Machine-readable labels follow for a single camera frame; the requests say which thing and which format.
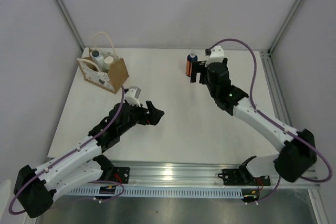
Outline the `orange blue pump bottle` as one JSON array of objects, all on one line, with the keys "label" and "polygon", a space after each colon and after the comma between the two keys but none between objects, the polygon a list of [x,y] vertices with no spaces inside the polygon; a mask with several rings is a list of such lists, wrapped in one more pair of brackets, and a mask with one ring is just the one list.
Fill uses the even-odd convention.
[{"label": "orange blue pump bottle", "polygon": [[195,51],[191,51],[186,58],[186,75],[191,77],[192,74],[192,64],[198,61],[198,56]]}]

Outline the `pale green white-cap bottle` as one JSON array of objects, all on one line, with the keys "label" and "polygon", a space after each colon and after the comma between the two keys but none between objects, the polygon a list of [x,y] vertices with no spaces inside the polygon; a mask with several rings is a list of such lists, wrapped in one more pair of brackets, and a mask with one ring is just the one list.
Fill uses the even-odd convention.
[{"label": "pale green white-cap bottle", "polygon": [[111,65],[114,62],[114,58],[112,56],[108,56],[104,58],[104,64],[103,64],[103,69],[104,72],[109,72]]}]

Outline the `white tube black-cap bottle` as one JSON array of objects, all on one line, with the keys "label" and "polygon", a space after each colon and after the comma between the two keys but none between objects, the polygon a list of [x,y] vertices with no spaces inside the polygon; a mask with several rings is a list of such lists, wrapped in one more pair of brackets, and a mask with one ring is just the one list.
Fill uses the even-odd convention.
[{"label": "white tube black-cap bottle", "polygon": [[98,50],[89,53],[91,59],[98,65],[101,71],[104,71],[104,57]]}]

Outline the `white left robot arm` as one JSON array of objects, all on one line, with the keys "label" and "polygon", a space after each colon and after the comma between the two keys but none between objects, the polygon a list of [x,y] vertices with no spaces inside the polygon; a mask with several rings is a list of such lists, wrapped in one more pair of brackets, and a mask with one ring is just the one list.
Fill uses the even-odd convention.
[{"label": "white left robot arm", "polygon": [[88,135],[66,154],[38,167],[24,166],[18,172],[11,215],[28,214],[36,218],[45,213],[61,196],[87,183],[121,185],[113,163],[104,155],[121,136],[136,125],[157,125],[164,116],[151,101],[146,105],[118,103]]}]

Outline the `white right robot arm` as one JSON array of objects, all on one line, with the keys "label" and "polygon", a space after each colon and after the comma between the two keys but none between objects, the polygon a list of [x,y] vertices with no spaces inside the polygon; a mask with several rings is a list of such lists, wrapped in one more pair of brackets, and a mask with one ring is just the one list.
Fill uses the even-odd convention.
[{"label": "white right robot arm", "polygon": [[317,161],[312,150],[314,136],[309,130],[298,131],[281,121],[267,118],[253,107],[251,98],[242,89],[232,85],[227,68],[227,59],[206,64],[192,63],[191,82],[200,77],[200,83],[207,86],[216,105],[245,122],[261,134],[276,149],[277,154],[252,156],[239,167],[239,178],[244,184],[252,184],[258,177],[276,175],[294,183]]}]

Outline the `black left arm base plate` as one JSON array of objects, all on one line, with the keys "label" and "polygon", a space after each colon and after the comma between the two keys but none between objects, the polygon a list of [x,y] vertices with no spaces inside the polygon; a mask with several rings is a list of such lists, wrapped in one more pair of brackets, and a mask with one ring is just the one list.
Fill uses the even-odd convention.
[{"label": "black left arm base plate", "polygon": [[128,184],[129,178],[130,178],[130,168],[121,166],[121,167],[114,167],[113,169],[111,168],[107,171],[104,171],[99,180]]}]

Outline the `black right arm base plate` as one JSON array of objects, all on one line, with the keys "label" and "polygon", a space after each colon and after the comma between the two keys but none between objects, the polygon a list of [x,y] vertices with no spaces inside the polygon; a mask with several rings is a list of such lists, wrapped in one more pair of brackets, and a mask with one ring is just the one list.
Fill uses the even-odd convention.
[{"label": "black right arm base plate", "polygon": [[252,177],[247,173],[241,173],[238,168],[222,169],[217,177],[223,181],[225,186],[270,186],[271,181],[268,176],[258,178]]}]

